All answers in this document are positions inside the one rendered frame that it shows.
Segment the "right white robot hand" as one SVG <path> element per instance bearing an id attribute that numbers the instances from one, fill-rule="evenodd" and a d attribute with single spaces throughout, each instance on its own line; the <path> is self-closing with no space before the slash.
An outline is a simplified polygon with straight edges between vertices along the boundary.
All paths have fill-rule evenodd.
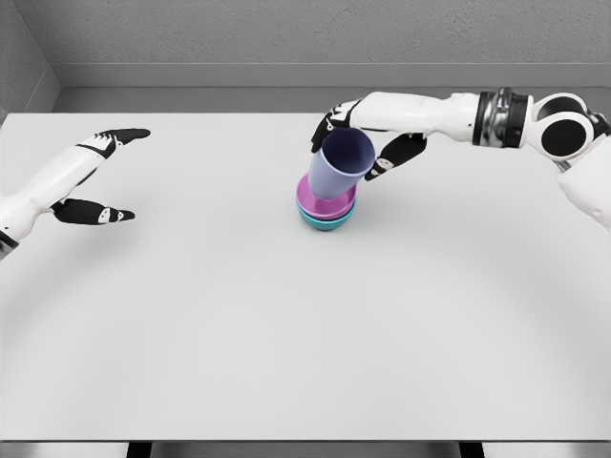
<path id="1" fill-rule="evenodd" d="M 374 92 L 336 105 L 317 126 L 311 138 L 311 152 L 320 150 L 325 138 L 334 129 L 351 127 L 363 131 L 398 133 L 399 136 L 382 149 L 366 173 L 365 181 L 380 177 L 419 156 L 427 147 L 425 135 L 413 129 L 415 112 L 408 107 L 408 102 L 416 98 L 413 94 Z"/>

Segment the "teal bowl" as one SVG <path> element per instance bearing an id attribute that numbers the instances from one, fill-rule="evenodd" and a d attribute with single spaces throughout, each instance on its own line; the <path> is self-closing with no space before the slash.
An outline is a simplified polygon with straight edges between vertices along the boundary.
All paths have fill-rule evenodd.
<path id="1" fill-rule="evenodd" d="M 348 211 L 337 219 L 316 219 L 312 215 L 308 214 L 300 203 L 297 203 L 297 208 L 301 215 L 301 218 L 313 229 L 328 232 L 335 230 L 342 226 L 352 215 L 357 204 L 357 199 L 353 201 Z"/>

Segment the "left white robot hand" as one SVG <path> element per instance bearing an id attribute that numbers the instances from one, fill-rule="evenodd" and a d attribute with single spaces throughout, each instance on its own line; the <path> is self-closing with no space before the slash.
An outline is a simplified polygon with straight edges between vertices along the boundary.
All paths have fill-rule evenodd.
<path id="1" fill-rule="evenodd" d="M 108 130 L 62 151 L 25 185 L 23 193 L 41 211 L 52 211 L 61 222 L 104 225 L 131 220 L 135 214 L 100 203 L 73 199 L 70 192 L 87 180 L 118 148 L 150 135 L 147 129 Z"/>

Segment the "lavender blue cup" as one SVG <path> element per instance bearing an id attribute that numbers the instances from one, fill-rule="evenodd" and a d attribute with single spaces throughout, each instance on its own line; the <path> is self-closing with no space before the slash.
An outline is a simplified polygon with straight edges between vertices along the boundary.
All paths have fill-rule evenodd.
<path id="1" fill-rule="evenodd" d="M 311 160 L 309 189 L 316 198 L 339 197 L 372 168 L 375 158 L 373 144 L 361 130 L 334 129 Z"/>

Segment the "pink bowl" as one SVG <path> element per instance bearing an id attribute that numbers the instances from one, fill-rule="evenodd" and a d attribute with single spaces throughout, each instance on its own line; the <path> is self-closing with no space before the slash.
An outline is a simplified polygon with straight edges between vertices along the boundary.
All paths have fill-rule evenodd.
<path id="1" fill-rule="evenodd" d="M 317 220 L 336 220 L 346 215 L 356 200 L 357 186 L 331 199 L 317 198 L 308 186 L 308 174 L 304 174 L 297 185 L 298 206 L 310 217 Z"/>

